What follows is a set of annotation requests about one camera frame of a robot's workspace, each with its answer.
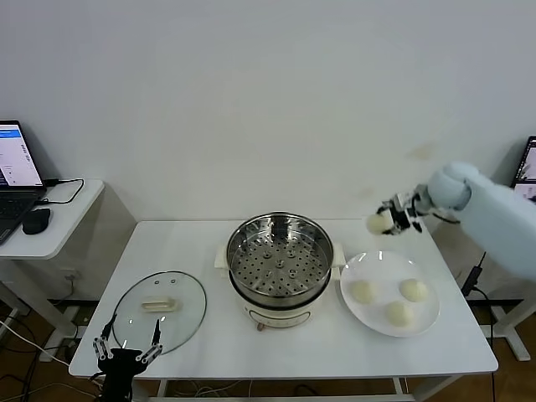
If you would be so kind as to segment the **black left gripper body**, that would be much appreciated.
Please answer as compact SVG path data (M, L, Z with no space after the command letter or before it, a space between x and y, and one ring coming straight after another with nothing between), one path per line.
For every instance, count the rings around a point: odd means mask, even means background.
M98 362L97 373L104 376L104 383L97 400L132 401L133 379L147 369L147 362L143 361L140 350L113 348L111 352L112 358L105 358Z

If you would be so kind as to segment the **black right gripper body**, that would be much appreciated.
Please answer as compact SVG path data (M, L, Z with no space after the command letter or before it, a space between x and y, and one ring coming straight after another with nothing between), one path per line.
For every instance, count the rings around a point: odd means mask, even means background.
M397 224L402 233L408 229L414 229L416 232L422 232L422 226L420 224L419 215L415 212L415 208L401 204L398 200L395 200L396 212L391 213L391 219L393 225Z

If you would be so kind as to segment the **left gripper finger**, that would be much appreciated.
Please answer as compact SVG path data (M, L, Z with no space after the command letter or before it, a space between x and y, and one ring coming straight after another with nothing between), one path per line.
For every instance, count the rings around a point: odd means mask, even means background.
M109 337L113 328L113 324L116 320L116 314L114 314L110 321L103 327L100 336L94 338L93 348L95 350L95 355L99 360L110 360L113 359L113 353L109 345Z
M156 320L154 332L152 335L152 342L150 348L140 357L140 361L143 364L151 364L163 350L161 340L160 320Z

